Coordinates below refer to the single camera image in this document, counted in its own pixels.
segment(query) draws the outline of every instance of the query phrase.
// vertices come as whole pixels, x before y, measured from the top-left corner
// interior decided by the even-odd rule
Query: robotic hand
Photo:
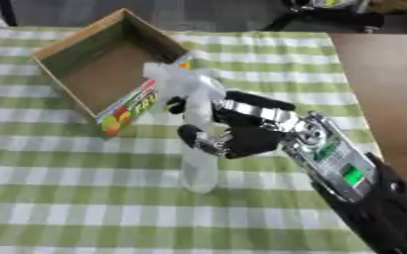
[[[175,97],[167,104],[171,113],[180,114],[185,110],[186,100]],[[198,147],[207,153],[227,159],[273,151],[285,137],[288,128],[277,129],[273,126],[274,119],[267,121],[262,118],[264,109],[270,114],[279,111],[282,118],[279,120],[297,120],[293,104],[229,90],[225,100],[212,103],[213,120],[228,125],[222,135],[209,136],[193,125],[183,125],[178,134],[190,147]]]
[[[186,100],[168,102],[184,112]],[[228,125],[210,136],[193,125],[178,134],[192,148],[236,159],[282,150],[303,168],[314,189],[375,252],[407,253],[407,183],[372,154],[360,153],[318,112],[300,117],[293,104],[231,90],[212,102],[213,120]]]

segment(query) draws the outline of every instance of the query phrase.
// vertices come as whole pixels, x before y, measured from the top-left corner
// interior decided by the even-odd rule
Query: checkered tablecloth
[[[0,30],[0,253],[369,252],[282,152],[223,160],[216,190],[181,189],[182,118],[147,113],[92,136],[29,55],[72,30]],[[331,116],[378,153],[325,34],[171,33],[229,87]]]

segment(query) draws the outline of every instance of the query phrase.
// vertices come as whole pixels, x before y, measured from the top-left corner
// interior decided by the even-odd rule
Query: cardboard box
[[[155,80],[142,76],[144,63],[188,66],[184,48],[126,9],[38,50],[33,58],[108,136],[155,101]]]

